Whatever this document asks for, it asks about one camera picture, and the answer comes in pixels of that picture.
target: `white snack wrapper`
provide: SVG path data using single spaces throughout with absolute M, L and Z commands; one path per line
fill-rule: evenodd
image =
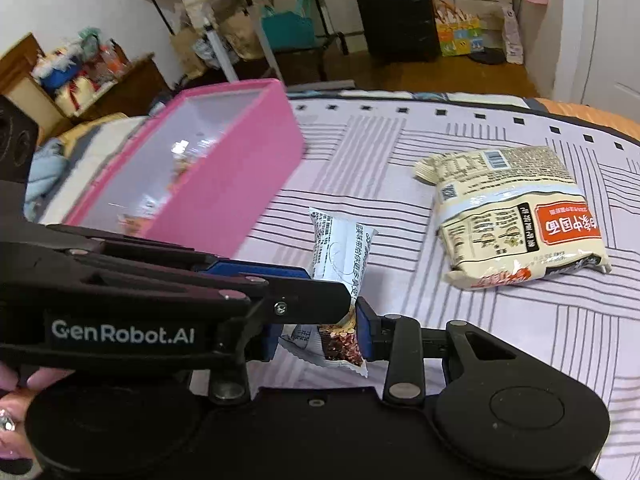
M 354 306 L 377 231 L 318 209 L 309 208 L 309 214 L 316 233 L 311 278 L 343 283 L 351 294 L 351 308 L 335 325 L 285 327 L 280 344 L 307 362 L 322 367 L 351 368 L 366 377 L 367 367 L 356 337 Z

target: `pink storage box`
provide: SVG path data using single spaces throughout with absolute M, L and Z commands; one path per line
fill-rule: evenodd
M 216 142 L 169 192 L 172 147 L 181 141 L 193 146 L 202 139 Z M 66 223 L 122 232 L 122 214 L 134 214 L 145 196 L 168 196 L 141 237 L 233 256 L 302 160 L 303 149 L 280 81 L 186 90 L 143 125 Z

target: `silver screw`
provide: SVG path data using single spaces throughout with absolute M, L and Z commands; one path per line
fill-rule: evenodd
M 287 304 L 284 301 L 279 301 L 273 305 L 273 311 L 277 316 L 284 316 L 287 313 Z
M 389 393 L 396 399 L 413 399 L 420 395 L 420 386 L 413 383 L 396 383 L 389 388 Z
M 211 386 L 211 393 L 220 400 L 235 400 L 244 395 L 244 386 L 229 381 L 216 381 Z
M 239 290 L 231 290 L 224 288 L 218 291 L 220 296 L 225 298 L 225 300 L 246 300 L 246 295 L 240 292 Z

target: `snack bar wrapper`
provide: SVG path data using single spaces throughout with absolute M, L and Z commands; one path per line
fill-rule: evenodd
M 367 367 L 356 336 L 355 301 L 377 231 L 318 209 L 309 208 L 309 214 L 316 234 L 311 278 L 343 283 L 351 293 L 351 308 L 335 325 L 285 327 L 280 344 L 304 361 L 323 367 L 348 367 L 366 377 Z
M 415 174 L 436 185 L 434 220 L 452 285 L 473 290 L 581 267 L 611 270 L 597 218 L 545 146 L 433 155 Z

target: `ring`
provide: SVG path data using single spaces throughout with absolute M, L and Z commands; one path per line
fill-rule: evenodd
M 0 410 L 0 431 L 15 431 L 15 422 L 7 410 Z

